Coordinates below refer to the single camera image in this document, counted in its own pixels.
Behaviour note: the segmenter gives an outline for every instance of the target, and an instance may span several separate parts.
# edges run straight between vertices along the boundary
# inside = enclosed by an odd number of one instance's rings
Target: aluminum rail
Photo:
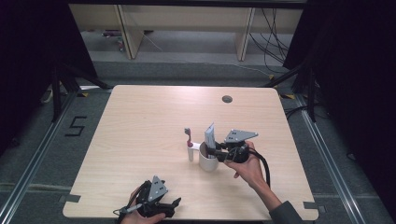
[[[304,97],[302,95],[296,94],[296,99],[298,106],[305,105]],[[334,159],[332,158],[332,153],[327,148],[327,145],[318,129],[317,124],[313,122],[311,118],[309,118],[308,112],[306,110],[303,110],[302,113],[305,124],[308,127],[309,132],[311,132],[312,137],[314,138],[320,156],[323,159],[324,164],[326,165],[327,171],[329,172],[332,182],[334,183],[338,195],[340,196],[341,201],[344,204],[344,207],[347,214],[349,215],[351,222],[356,224],[366,223],[359,208],[359,205],[353,197],[352,192],[350,191]]]
[[[17,208],[20,205],[24,194],[26,193],[30,183],[35,177],[35,174],[37,173],[41,162],[44,160],[44,157],[49,149],[52,140],[55,137],[55,134],[57,133],[59,127],[64,120],[64,114],[73,103],[73,101],[76,99],[76,97],[76,92],[69,92],[66,96],[66,99],[63,103],[64,110],[60,114],[59,118],[52,122],[49,126],[49,129],[47,130],[46,135],[38,146],[35,155],[32,157],[26,169],[24,170],[20,180],[9,194],[6,202],[2,205],[0,212],[1,223],[8,224],[14,216],[15,212],[17,211]]]

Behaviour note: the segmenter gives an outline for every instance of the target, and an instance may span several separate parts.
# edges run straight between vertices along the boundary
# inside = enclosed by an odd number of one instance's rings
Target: sleeve
[[[300,215],[298,215],[289,201],[282,203],[279,207],[271,211],[270,216],[275,224],[303,223]]]

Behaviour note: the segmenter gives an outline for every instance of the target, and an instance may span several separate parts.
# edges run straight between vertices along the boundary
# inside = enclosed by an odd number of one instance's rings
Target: tape mark
[[[279,94],[279,98],[280,99],[291,99],[291,100],[295,100],[295,96],[294,94]]]
[[[84,130],[85,126],[74,125],[74,124],[75,124],[75,122],[76,122],[77,119],[86,119],[86,118],[87,118],[87,116],[75,116],[75,117],[73,118],[73,121],[72,121],[72,123],[70,124],[70,127],[69,127],[69,128],[79,129],[79,132],[78,132],[78,133],[67,133],[67,134],[65,134],[64,136],[67,136],[67,137],[79,137],[79,136],[81,136],[82,130]]]
[[[303,204],[304,204],[305,209],[318,209],[318,206],[316,203],[303,202]]]
[[[80,198],[81,198],[81,196],[74,195],[74,194],[62,195],[61,198],[59,199],[59,202],[60,203],[66,203],[66,202],[78,203]]]
[[[275,76],[274,75],[270,75],[269,78],[270,78],[270,81],[275,80]]]

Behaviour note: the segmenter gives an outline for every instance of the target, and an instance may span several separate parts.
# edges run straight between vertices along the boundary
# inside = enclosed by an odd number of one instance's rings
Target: cord
[[[266,20],[266,22],[267,22],[267,24],[268,24],[268,27],[270,28],[270,36],[268,37],[268,39],[266,39],[266,38],[261,34],[262,38],[266,41],[265,47],[263,47],[261,44],[259,44],[259,42],[253,37],[252,34],[250,34],[250,37],[252,38],[252,40],[253,40],[253,42],[256,44],[256,46],[264,52],[264,64],[265,64],[265,67],[266,67],[268,70],[270,70],[271,72],[274,72],[274,73],[282,73],[282,72],[274,71],[274,70],[272,70],[271,68],[269,68],[268,65],[267,65],[267,61],[266,61],[266,55],[268,54],[269,56],[271,56],[271,57],[274,58],[275,60],[279,61],[280,63],[283,63],[284,60],[285,60],[285,58],[286,58],[286,54],[285,54],[284,50],[288,50],[288,49],[289,49],[289,48],[288,48],[285,44],[283,44],[283,43],[279,40],[279,38],[277,37],[277,32],[276,32],[276,9],[273,8],[273,22],[272,22],[272,25],[270,24],[270,22],[269,22],[267,16],[265,15],[265,12],[264,12],[263,8],[262,8],[262,14],[263,14],[263,16],[264,16],[264,18],[265,18],[265,20]],[[276,44],[271,43],[271,37],[272,37],[272,36],[273,36],[274,39],[276,40]],[[278,48],[281,58],[279,58],[279,57],[276,56],[274,53],[272,53],[271,51],[268,50],[268,46],[269,46],[269,45],[272,45],[272,46],[275,46],[275,47]]]
[[[143,183],[142,185],[140,185],[140,187],[136,190],[136,193],[131,197],[131,199],[129,200],[128,204],[125,206],[126,208],[129,208],[131,206],[132,202],[136,199],[137,194],[139,194],[140,190],[142,190],[143,186],[145,186],[145,185],[146,185],[146,182]],[[113,214],[116,215],[116,216],[121,216],[121,213],[120,213],[121,209],[114,210]]]
[[[133,21],[133,23],[134,23],[135,26],[137,26],[137,27],[139,26],[139,25],[137,24],[137,22],[135,21],[134,17],[131,15],[131,13],[126,13],[126,15],[131,19],[131,21]],[[145,33],[144,33],[143,31],[140,31],[140,33],[141,33],[141,34],[143,35],[143,37],[145,37],[155,48],[157,48],[157,49],[159,49],[161,52],[163,52],[163,49],[160,48],[157,44],[155,44],[154,41],[152,41],[148,36],[146,36]],[[187,60],[175,59],[175,58],[169,58],[169,57],[168,57],[168,59],[170,59],[170,60],[172,60],[172,61],[177,61],[177,62],[198,63],[198,62],[191,62],[191,61],[187,61]],[[203,64],[222,65],[222,64],[219,64],[219,63],[203,63]],[[248,68],[248,67],[245,67],[245,66],[242,66],[242,65],[239,65],[239,64],[233,64],[233,63],[227,64],[227,65],[232,65],[232,66],[236,66],[236,67],[239,67],[239,68],[243,68],[243,69],[247,69],[247,70],[252,70],[252,71],[260,72],[260,73],[262,73],[262,74],[267,75],[268,77],[270,76],[270,74],[268,74],[268,73],[266,73],[266,72],[264,72],[264,71],[262,71],[262,70],[260,70],[260,69]]]
[[[295,112],[297,112],[299,110],[305,110],[307,108],[308,108],[308,105],[302,105],[302,106],[299,106],[296,108],[285,109],[284,111],[285,111],[286,119],[289,119],[291,117],[291,115],[294,114]]]
[[[271,188],[270,168],[268,166],[267,160],[264,158],[264,156],[262,156],[259,152],[257,152],[256,149],[254,149],[252,147],[248,147],[247,149],[249,149],[249,151],[248,151],[249,154],[256,156],[257,158],[259,158],[262,161],[262,165],[264,166],[264,169],[265,169],[265,182],[267,182],[268,187]]]

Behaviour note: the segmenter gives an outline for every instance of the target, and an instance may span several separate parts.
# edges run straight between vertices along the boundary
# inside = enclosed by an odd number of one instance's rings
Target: gray carpet
[[[187,86],[233,86],[257,87],[269,81],[269,77],[256,70],[234,65],[207,63],[94,63],[99,78],[110,85],[187,85]],[[265,66],[250,66],[268,74]],[[284,68],[271,67],[285,71]],[[92,85],[79,79],[80,85]],[[279,93],[291,93],[292,79],[277,86]],[[91,142],[110,93],[90,93],[77,97],[64,117],[59,132],[49,147],[33,182],[25,194],[11,223],[113,223],[111,219],[70,219],[63,216],[64,204],[59,202],[73,186],[78,169]],[[282,99],[284,108],[297,107],[296,100]],[[0,203],[21,177],[33,153],[37,149],[52,119],[51,104],[40,106],[20,134],[21,144],[10,147],[0,158]],[[341,173],[357,198],[367,223],[392,223],[386,209],[375,194],[359,165],[346,157],[347,147],[334,124],[326,118],[324,107],[316,107],[317,125],[332,152]],[[70,129],[75,116],[83,116],[75,124],[84,126],[80,136]],[[320,157],[312,136],[306,128],[300,112],[293,114],[289,125],[299,151],[308,183],[318,206],[324,212],[316,223],[351,223],[332,180]]]

